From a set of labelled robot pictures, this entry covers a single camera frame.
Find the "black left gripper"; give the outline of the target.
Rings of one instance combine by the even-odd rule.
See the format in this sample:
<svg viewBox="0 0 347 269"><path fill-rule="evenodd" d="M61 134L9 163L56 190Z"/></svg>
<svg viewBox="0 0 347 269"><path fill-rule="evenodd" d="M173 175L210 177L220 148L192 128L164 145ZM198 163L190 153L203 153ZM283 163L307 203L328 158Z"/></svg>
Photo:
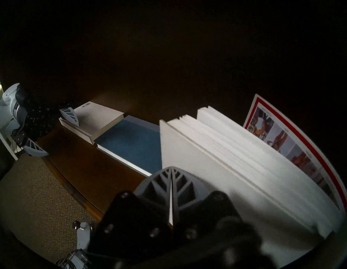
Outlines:
<svg viewBox="0 0 347 269"><path fill-rule="evenodd" d="M63 119L79 127L79 120L73 108L64 108L63 103L42 103L25 89L18 89L15 94L15 120L19 128L11 133L15 145L30 156L44 157L49 153L34 141L46 136L56 126L56 121Z"/></svg>

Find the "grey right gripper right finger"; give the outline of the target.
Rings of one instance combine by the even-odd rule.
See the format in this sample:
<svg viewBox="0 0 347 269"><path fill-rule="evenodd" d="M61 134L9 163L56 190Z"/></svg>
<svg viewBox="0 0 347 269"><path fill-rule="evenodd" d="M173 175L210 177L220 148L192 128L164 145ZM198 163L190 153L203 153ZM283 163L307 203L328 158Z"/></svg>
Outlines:
<svg viewBox="0 0 347 269"><path fill-rule="evenodd" d="M228 195L178 167L171 167L174 235L198 239L241 217Z"/></svg>

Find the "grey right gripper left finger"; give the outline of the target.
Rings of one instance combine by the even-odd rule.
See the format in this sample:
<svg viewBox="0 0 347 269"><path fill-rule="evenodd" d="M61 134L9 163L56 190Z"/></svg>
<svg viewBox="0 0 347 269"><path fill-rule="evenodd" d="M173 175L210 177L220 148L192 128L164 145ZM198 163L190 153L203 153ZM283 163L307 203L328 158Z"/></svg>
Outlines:
<svg viewBox="0 0 347 269"><path fill-rule="evenodd" d="M135 191L114 196L92 244L171 244L171 174L166 168L143 180Z"/></svg>

